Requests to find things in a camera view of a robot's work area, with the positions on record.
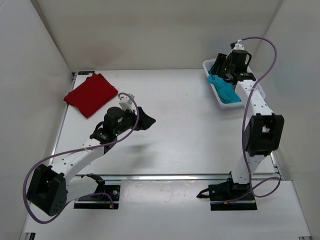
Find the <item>blue t shirt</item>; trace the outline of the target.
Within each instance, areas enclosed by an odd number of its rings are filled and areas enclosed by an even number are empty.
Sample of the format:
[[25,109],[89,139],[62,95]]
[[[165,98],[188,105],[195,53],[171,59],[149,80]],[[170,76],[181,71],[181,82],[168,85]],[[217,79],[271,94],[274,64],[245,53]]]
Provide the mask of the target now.
[[217,92],[218,98],[223,104],[234,104],[240,103],[241,99],[235,93],[232,85],[224,81],[223,78],[211,74],[211,71],[208,70],[207,82],[211,84]]

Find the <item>red t shirt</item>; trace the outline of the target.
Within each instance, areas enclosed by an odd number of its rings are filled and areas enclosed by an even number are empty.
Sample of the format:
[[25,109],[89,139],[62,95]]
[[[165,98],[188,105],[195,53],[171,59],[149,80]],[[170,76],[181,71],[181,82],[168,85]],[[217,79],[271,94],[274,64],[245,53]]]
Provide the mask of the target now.
[[70,91],[63,100],[77,108],[88,119],[117,94],[118,90],[101,73],[93,73],[77,88]]

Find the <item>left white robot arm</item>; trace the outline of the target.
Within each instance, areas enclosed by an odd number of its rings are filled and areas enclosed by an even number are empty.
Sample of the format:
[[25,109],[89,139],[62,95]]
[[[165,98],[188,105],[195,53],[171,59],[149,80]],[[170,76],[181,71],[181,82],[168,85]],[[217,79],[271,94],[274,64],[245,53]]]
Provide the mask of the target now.
[[128,130],[145,131],[155,122],[141,107],[137,112],[109,108],[83,144],[83,151],[68,153],[51,165],[40,164],[35,168],[26,198],[50,217],[61,213],[67,202],[74,199],[89,195],[93,200],[100,200],[105,194],[105,180],[94,173],[84,176],[78,173],[105,155],[119,135]]

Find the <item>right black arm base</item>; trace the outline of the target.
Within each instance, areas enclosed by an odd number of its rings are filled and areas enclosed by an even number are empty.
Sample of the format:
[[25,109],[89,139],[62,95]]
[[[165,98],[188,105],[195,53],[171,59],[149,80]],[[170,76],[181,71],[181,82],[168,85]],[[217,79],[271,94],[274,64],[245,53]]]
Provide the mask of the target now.
[[209,199],[211,211],[256,211],[258,209],[250,184],[235,183],[231,173],[226,181],[209,184],[196,197]]

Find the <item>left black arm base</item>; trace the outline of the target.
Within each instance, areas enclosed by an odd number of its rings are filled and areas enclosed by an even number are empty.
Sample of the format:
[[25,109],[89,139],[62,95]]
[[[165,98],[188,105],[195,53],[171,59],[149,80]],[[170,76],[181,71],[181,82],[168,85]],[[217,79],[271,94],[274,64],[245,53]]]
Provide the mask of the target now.
[[119,183],[108,183],[101,176],[89,173],[81,178],[90,178],[95,181],[97,187],[94,193],[82,196],[74,201],[74,209],[87,210],[118,210],[121,185]]

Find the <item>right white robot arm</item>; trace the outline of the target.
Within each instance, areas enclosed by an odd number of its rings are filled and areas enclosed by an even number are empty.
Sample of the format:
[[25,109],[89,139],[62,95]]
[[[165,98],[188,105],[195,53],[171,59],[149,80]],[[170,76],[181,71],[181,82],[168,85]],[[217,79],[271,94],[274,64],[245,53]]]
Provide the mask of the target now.
[[250,175],[279,147],[285,122],[282,115],[275,114],[266,104],[255,75],[248,72],[251,59],[246,50],[233,49],[229,54],[219,53],[210,69],[211,74],[222,78],[231,87],[245,107],[245,126],[241,134],[244,154],[230,173],[233,182],[224,188],[230,200],[242,195],[241,185],[249,184]]

